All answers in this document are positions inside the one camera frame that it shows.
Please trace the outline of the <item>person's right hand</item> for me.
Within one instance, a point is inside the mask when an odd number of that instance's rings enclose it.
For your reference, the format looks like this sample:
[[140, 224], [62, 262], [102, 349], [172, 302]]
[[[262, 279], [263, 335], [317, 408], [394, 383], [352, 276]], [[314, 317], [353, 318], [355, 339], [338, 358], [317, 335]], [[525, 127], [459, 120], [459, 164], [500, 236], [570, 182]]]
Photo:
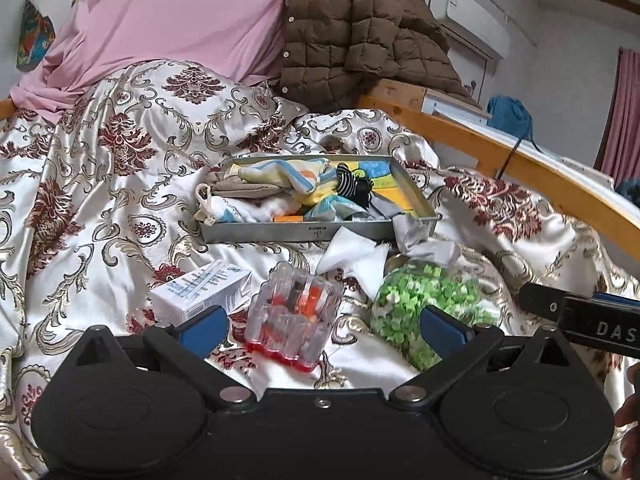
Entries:
[[639, 367], [636, 363], [627, 370], [627, 379], [634, 386], [634, 393], [625, 400], [622, 407], [615, 413], [615, 426], [632, 425], [620, 444], [624, 462], [622, 477], [624, 479], [639, 478]]

